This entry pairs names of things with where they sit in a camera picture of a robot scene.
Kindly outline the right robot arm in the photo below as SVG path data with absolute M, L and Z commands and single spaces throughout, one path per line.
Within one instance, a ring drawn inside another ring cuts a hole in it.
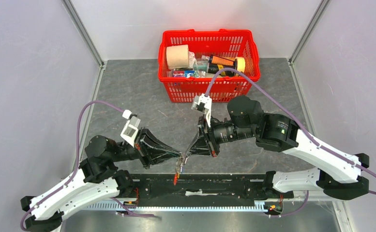
M 211 116 L 211 98 L 196 96 L 192 108 L 201 111 L 198 133 L 185 155 L 218 156 L 220 145 L 254 138 L 256 146 L 267 151 L 292 155 L 310 163 L 312 169 L 296 172 L 269 171 L 262 184 L 265 196 L 298 190 L 323 191 L 339 199 L 352 200 L 369 193 L 369 180 L 359 165 L 369 166 L 364 154 L 334 154 L 318 145 L 318 139 L 305 133 L 291 118 L 263 111 L 260 102 L 237 96 L 227 104 L 229 118 L 220 121 Z

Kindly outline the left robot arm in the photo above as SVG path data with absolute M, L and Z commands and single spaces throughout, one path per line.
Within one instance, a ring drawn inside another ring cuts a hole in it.
M 47 192 L 25 196 L 21 208 L 26 213 L 20 223 L 25 232 L 51 232 L 80 209 L 111 197 L 130 197 L 136 192 L 127 170 L 116 162 L 138 160 L 148 169 L 181 152 L 158 140 L 147 128 L 127 128 L 122 142 L 94 136 L 85 148 L 87 157 L 74 171 Z

